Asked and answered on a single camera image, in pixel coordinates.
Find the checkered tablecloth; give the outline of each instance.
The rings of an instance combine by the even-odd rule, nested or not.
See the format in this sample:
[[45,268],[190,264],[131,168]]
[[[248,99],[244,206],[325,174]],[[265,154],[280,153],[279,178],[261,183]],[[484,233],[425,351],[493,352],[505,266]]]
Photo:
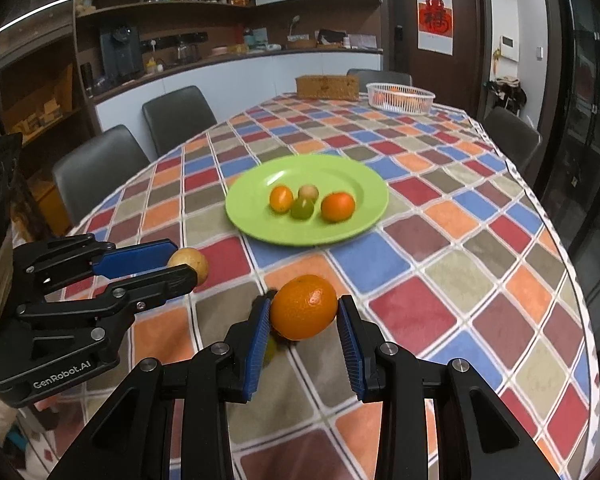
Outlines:
[[[348,156],[390,187],[381,221],[320,248],[272,246],[241,235],[224,197],[244,171],[301,153]],[[192,357],[247,317],[251,300],[299,274],[352,294],[386,338],[419,358],[468,359],[533,436],[563,479],[589,466],[598,424],[598,364],[573,266],[546,215],[509,161],[460,110],[409,117],[358,103],[277,97],[187,142],[133,178],[86,218],[118,247],[170,238],[208,258],[208,281],[137,316],[116,369],[65,392],[54,434],[61,455],[142,358]],[[98,294],[85,280],[62,299]],[[379,404],[357,402],[336,329],[280,351],[249,404],[230,405],[238,478],[373,478]],[[182,406],[172,476],[180,477]],[[432,405],[430,476],[437,478]]]

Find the dining chair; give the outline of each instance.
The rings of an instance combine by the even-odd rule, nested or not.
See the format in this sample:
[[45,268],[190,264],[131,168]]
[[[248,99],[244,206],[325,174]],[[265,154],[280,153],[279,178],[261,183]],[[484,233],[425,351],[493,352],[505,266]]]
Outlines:
[[93,137],[53,166],[52,173],[71,222],[80,223],[94,207],[149,165],[149,159],[123,124]]
[[522,173],[542,142],[542,136],[516,114],[495,107],[482,126],[491,140]]
[[187,86],[142,105],[158,156],[217,123],[197,86]]
[[391,72],[390,70],[368,70],[366,68],[349,68],[347,75],[358,78],[360,91],[366,92],[368,83],[394,83],[397,85],[411,86],[413,80],[409,74],[403,72]]

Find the orange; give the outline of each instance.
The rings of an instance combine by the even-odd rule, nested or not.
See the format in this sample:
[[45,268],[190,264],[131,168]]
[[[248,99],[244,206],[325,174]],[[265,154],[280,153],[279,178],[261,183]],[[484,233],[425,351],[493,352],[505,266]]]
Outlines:
[[269,205],[276,213],[286,213],[294,202],[294,192],[287,186],[276,186],[269,195]]
[[337,310],[333,285],[320,276],[305,274],[280,288],[271,302],[269,319],[282,337],[300,341],[327,328]]
[[322,218],[328,222],[342,222],[351,218],[356,210],[356,201],[349,193],[340,191],[328,194],[320,204]]

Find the green plate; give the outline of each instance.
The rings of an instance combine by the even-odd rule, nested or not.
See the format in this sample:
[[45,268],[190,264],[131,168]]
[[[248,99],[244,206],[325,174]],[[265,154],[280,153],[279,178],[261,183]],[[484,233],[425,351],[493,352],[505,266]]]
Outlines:
[[[297,196],[304,184],[320,197],[309,220],[295,220],[269,207],[271,190],[289,186]],[[349,220],[332,224],[320,216],[320,202],[329,193],[346,191],[356,200]],[[364,164],[335,155],[291,155],[275,158],[247,171],[229,188],[226,213],[243,233],[286,246],[312,246],[345,240],[374,225],[389,202],[387,184]]]

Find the brown door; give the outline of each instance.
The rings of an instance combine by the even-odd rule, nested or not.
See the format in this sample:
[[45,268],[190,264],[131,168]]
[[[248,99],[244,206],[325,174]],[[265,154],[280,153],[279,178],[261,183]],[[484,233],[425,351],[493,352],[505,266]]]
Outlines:
[[432,91],[436,102],[462,108],[472,117],[478,111],[484,55],[480,9],[480,0],[425,0],[420,6],[418,0],[390,0],[391,27],[398,27],[394,70],[411,74],[414,86]]

